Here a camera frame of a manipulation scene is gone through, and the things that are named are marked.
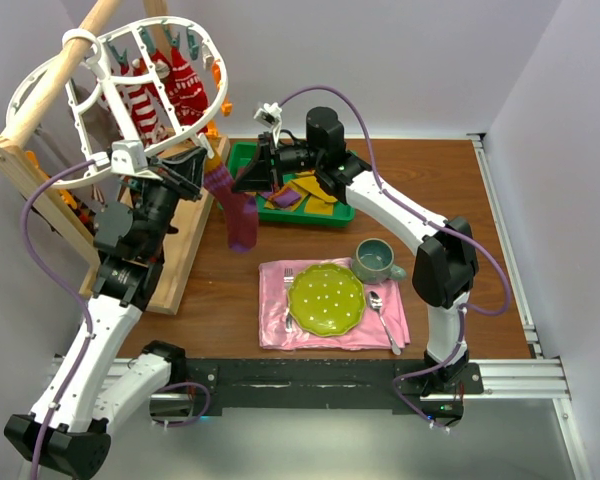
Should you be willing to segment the yellow monster sock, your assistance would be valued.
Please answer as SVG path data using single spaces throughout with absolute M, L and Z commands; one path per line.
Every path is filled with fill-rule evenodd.
M 332 216 L 337 199 L 328 195 L 313 175 L 302 175 L 291 180 L 304 196 L 304 212 L 312 215 Z

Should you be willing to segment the purple yellow striped sock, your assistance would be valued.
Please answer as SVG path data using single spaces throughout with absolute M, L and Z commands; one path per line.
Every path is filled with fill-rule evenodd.
M 293 182 L 285 184 L 281 189 L 275 192 L 262 192 L 259 194 L 265 201 L 264 205 L 273 210 L 291 210 L 301 203 L 304 196 L 299 192 Z

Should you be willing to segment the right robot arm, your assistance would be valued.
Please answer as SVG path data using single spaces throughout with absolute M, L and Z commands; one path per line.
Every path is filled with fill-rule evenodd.
M 372 217 L 401 240 L 415 257 L 412 285 L 427 305 L 429 338 L 419 374 L 432 390 L 449 392 L 469 363 L 465 316 L 479 267 L 468 221 L 434 215 L 383 180 L 348 149 L 344 126 L 333 109 L 311 109 L 304 139 L 289 144 L 279 140 L 281 113 L 276 103 L 255 111 L 255 120 L 266 130 L 258 137 L 252 160 L 237 176 L 235 191 L 272 191 L 284 176 L 312 171 L 327 194 Z

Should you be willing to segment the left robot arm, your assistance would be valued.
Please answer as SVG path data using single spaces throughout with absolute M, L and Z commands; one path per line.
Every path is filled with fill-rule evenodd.
M 12 415 L 4 435 L 30 463 L 71 479 L 102 467 L 115 430 L 157 392 L 208 394 L 189 380 L 184 349 L 152 341 L 110 387 L 103 385 L 125 338 L 146 311 L 164 265 L 163 242 L 175 232 L 178 203 L 201 197 L 207 151 L 195 147 L 148 161 L 135 203 L 115 201 L 95 216 L 100 265 L 91 296 L 72 297 L 82 310 L 74 341 L 55 376 L 26 414 Z

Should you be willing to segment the white round sock hanger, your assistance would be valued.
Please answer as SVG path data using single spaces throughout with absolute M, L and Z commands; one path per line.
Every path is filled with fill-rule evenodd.
M 156 86 L 159 99 L 154 102 L 154 106 L 159 119 L 168 132 L 168 138 L 159 143 L 144 146 L 148 162 L 151 157 L 158 157 L 158 155 L 165 152 L 156 148 L 159 144 L 184 130 L 190 129 L 200 121 L 201 118 L 191 126 L 183 126 L 179 123 L 174 107 L 167 97 L 163 81 L 156 72 L 155 64 L 151 59 L 151 56 L 157 51 L 160 51 L 168 60 L 171 60 L 171 48 L 177 47 L 202 81 L 209 100 L 209 106 L 216 97 L 218 69 L 216 66 L 205 67 L 205 53 L 202 51 L 201 37 L 196 31 L 168 23 L 159 26 L 141 26 L 137 29 L 137 32 L 138 38 L 135 38 L 131 33 L 126 33 L 105 39 L 86 30 L 76 28 L 66 31 L 62 37 L 64 43 L 78 38 L 87 41 L 89 50 L 83 54 L 80 64 L 95 77 L 93 90 L 83 100 L 78 99 L 76 95 L 72 77 L 70 77 L 67 84 L 62 86 L 66 91 L 68 106 L 80 139 L 81 152 L 86 161 L 85 166 L 82 168 L 84 174 L 87 172 L 88 167 L 94 164 L 91 159 L 93 154 L 109 150 L 116 141 L 141 141 L 131 116 L 118 94 L 116 89 L 118 85 L 144 84 L 151 81 Z M 147 69 L 144 75 L 122 76 L 120 74 L 116 59 L 121 57 L 124 51 L 127 51 L 126 57 L 129 62 L 136 58 L 144 61 Z M 7 111 L 19 108 L 19 104 L 13 101 L 15 93 L 19 93 L 21 99 L 27 98 L 35 88 L 36 83 L 43 78 L 43 75 L 50 72 L 48 69 L 42 69 L 41 65 L 34 69 L 16 88 Z M 227 94 L 225 102 L 221 104 L 218 113 L 228 115 L 231 109 L 232 105 Z M 206 159 L 218 155 L 217 150 L 207 136 L 210 131 L 208 126 L 213 123 L 214 118 L 194 133 L 191 140 L 185 140 L 192 142 L 195 147 L 205 148 Z M 71 190 L 94 183 L 97 182 L 86 180 L 82 176 L 77 179 L 57 180 L 53 186 L 56 189 Z

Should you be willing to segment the wooden hanger stand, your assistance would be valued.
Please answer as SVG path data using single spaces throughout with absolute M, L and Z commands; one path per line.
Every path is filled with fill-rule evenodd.
M 156 147 L 160 151 L 173 153 L 177 147 L 184 145 L 185 140 L 191 140 L 194 133 L 213 120 L 221 109 L 229 87 L 226 64 L 204 28 L 193 21 L 168 16 L 166 4 L 162 1 L 145 3 L 147 12 L 145 19 L 132 22 L 110 33 L 103 33 L 103 28 L 118 5 L 117 1 L 97 1 L 83 19 L 80 28 L 108 39 L 126 33 L 131 33 L 138 38 L 137 29 L 145 25 L 159 26 L 168 23 L 180 25 L 196 31 L 201 37 L 205 67 L 216 66 L 218 69 L 216 97 L 200 121 Z M 42 69 L 48 69 L 50 72 L 43 75 L 27 98 L 21 99 L 19 93 L 14 94 L 13 101 L 19 104 L 19 108 L 7 111 L 6 126 L 0 133 L 0 170 L 26 198 L 42 184 L 42 176 L 26 159 L 24 147 L 32 137 L 35 127 L 59 95 L 61 87 L 68 83 L 71 74 L 78 66 L 79 56 L 84 54 L 87 48 L 88 43 L 85 39 L 70 40 L 58 55 L 41 65 Z M 200 207 L 188 207 L 181 203 L 176 208 L 174 220 L 180 231 L 166 240 L 166 263 L 157 289 L 148 304 L 150 312 L 174 315 L 179 309 L 211 208 L 211 195 L 208 192 L 202 193 L 201 203 Z M 47 192 L 35 202 L 35 207 L 45 221 L 88 263 L 90 270 L 81 287 L 81 292 L 88 294 L 90 287 L 95 284 L 95 271 L 99 265 L 98 255 L 93 246 L 93 236 L 59 196 Z

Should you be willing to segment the green plastic tray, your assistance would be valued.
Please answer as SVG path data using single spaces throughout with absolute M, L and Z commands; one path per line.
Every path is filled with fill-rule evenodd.
M 232 176 L 236 176 L 252 159 L 256 151 L 254 142 L 236 142 L 232 145 L 227 168 Z M 334 204 L 330 215 L 314 213 L 306 210 L 309 198 L 304 198 L 297 203 L 292 210 L 280 210 L 265 206 L 266 200 L 256 195 L 261 222 L 290 223 L 299 225 L 318 225 L 333 228 L 344 228 L 348 226 L 355 217 L 354 209 L 340 202 Z

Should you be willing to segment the red white striped sock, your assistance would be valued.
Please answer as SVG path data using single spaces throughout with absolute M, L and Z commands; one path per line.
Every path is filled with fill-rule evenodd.
M 142 76 L 147 72 L 140 58 L 132 62 L 126 57 L 127 51 L 116 59 L 122 76 Z M 144 84 L 118 85 L 116 87 L 136 131 L 144 146 L 159 143 L 168 138 L 168 132 L 159 119 L 154 102 L 159 99 L 156 86 L 149 81 Z

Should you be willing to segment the red patterned sock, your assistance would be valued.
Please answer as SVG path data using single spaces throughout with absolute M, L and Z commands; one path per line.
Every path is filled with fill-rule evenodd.
M 151 56 L 163 81 L 175 115 L 183 126 L 195 124 L 209 107 L 209 100 L 197 72 L 177 47 L 171 48 L 171 60 L 157 51 Z

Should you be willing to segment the black argyle sock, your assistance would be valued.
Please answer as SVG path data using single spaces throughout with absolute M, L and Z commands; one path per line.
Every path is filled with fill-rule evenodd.
M 59 196 L 63 202 L 70 208 L 74 215 L 80 220 L 85 226 L 87 231 L 94 235 L 95 234 L 95 212 L 84 202 L 77 199 L 69 193 L 59 193 Z

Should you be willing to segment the silver fork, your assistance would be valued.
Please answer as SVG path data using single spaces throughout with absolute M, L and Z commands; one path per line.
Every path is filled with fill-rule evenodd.
M 292 332 L 293 317 L 290 312 L 289 290 L 294 282 L 294 272 L 291 267 L 285 267 L 283 272 L 283 285 L 285 289 L 286 311 L 285 311 L 285 332 Z

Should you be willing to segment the green scalloped plate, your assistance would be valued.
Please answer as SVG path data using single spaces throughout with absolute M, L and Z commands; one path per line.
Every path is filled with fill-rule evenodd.
M 366 309 L 363 284 L 349 268 L 334 263 L 311 265 L 298 273 L 289 300 L 297 325 L 319 337 L 348 333 Z

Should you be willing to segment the teal ceramic mug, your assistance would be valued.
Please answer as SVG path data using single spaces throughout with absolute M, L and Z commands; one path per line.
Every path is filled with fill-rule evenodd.
M 391 246 L 382 239 L 369 238 L 362 241 L 354 252 L 351 270 L 364 284 L 375 285 L 387 280 L 402 281 L 406 271 L 395 264 Z

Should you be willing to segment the silver spoon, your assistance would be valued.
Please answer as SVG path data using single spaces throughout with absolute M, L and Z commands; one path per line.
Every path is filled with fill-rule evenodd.
M 399 347 L 396 342 L 394 336 L 392 335 L 388 324 L 383 316 L 383 300 L 379 296 L 379 294 L 375 291 L 370 291 L 367 295 L 367 303 L 369 308 L 378 316 L 379 321 L 385 331 L 387 339 L 389 340 L 391 352 L 394 355 L 400 355 L 402 353 L 402 349 Z

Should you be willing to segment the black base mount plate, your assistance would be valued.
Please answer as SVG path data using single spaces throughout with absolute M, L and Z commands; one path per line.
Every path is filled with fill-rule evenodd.
M 183 394 L 196 415 L 229 408 L 372 409 L 422 412 L 452 427 L 464 416 L 469 382 L 447 384 L 430 374 L 406 378 L 418 360 L 189 359 L 187 372 L 162 393 Z

